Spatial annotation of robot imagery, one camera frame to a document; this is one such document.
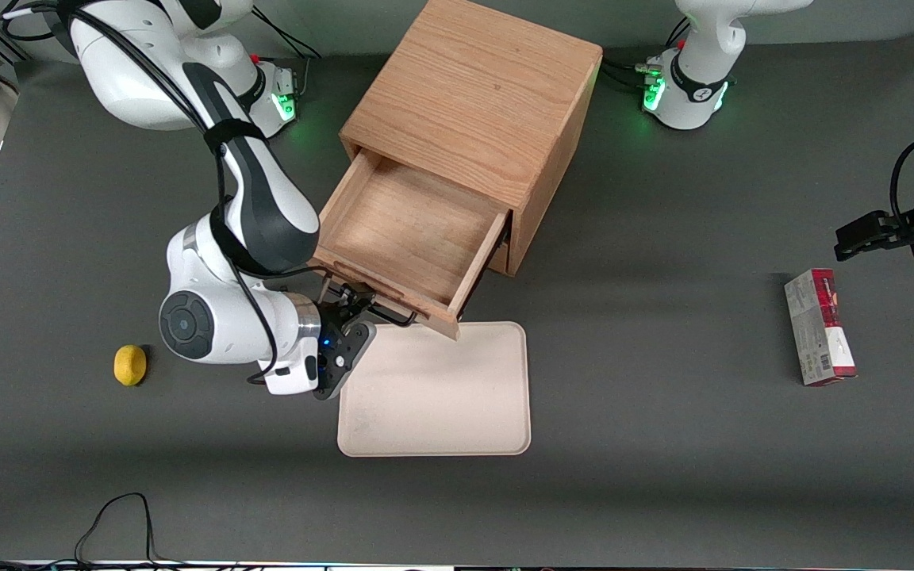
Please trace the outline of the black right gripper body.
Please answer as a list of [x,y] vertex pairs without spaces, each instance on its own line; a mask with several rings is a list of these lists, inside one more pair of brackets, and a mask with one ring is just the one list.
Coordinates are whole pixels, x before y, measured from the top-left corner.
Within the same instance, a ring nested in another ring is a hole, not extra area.
[[315,358],[317,386],[314,397],[338,397],[371,341],[376,325],[356,306],[318,306],[321,329]]

